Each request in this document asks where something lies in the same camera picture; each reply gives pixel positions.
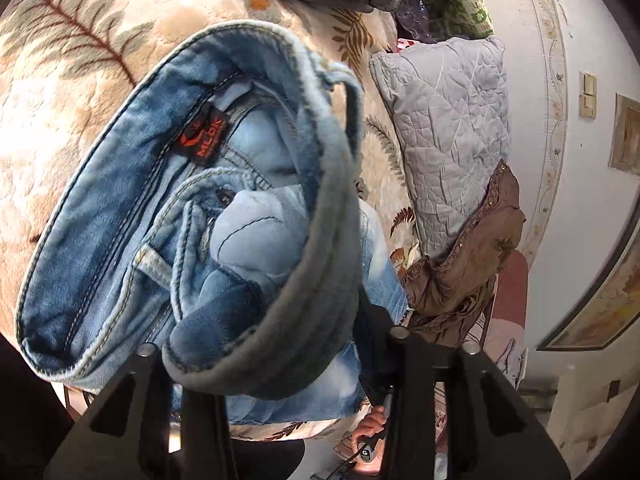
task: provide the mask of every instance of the picture frame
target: picture frame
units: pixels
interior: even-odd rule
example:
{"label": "picture frame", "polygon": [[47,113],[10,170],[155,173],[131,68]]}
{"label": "picture frame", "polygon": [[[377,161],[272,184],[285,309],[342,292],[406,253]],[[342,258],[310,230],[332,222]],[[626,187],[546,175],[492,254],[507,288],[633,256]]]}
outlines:
{"label": "picture frame", "polygon": [[603,350],[640,317],[640,196],[596,280],[539,351]]}

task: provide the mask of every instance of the brown jacket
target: brown jacket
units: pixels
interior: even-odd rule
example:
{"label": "brown jacket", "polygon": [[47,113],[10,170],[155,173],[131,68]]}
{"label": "brown jacket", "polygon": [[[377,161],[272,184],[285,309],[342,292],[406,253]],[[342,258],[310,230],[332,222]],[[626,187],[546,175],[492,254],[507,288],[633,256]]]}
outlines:
{"label": "brown jacket", "polygon": [[494,292],[495,275],[520,242],[525,216],[519,209],[518,181],[500,161],[484,201],[470,216],[447,259],[434,266],[428,256],[402,277],[409,327],[429,342],[457,346]]}

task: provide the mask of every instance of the black cable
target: black cable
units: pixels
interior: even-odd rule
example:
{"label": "black cable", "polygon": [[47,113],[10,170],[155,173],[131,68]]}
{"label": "black cable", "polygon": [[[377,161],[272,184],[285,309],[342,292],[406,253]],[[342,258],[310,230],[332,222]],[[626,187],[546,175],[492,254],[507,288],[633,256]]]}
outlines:
{"label": "black cable", "polygon": [[351,460],[356,458],[359,454],[360,454],[360,451],[356,451],[347,460],[344,460],[343,462],[340,462],[338,464],[338,467],[336,467],[333,471],[331,471],[325,480],[330,480],[330,478],[338,471],[338,469],[340,469],[343,465],[348,464],[349,462],[351,462]]}

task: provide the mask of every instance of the gray quilted fabric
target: gray quilted fabric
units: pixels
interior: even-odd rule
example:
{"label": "gray quilted fabric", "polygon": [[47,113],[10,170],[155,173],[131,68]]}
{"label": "gray quilted fabric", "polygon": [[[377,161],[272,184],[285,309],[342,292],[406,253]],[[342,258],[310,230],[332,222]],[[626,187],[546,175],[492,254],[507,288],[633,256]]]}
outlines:
{"label": "gray quilted fabric", "polygon": [[496,165],[508,159],[503,57],[504,45],[490,36],[420,44],[371,59],[402,148],[422,252],[435,260],[449,253]]}

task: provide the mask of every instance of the light switch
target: light switch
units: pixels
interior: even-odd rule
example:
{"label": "light switch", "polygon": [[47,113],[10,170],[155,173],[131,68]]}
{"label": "light switch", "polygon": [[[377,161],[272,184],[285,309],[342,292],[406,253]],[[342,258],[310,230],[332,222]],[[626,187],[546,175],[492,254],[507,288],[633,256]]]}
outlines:
{"label": "light switch", "polygon": [[582,77],[582,93],[596,97],[596,76],[580,72]]}
{"label": "light switch", "polygon": [[588,119],[595,119],[596,98],[594,96],[580,94],[580,116]]}

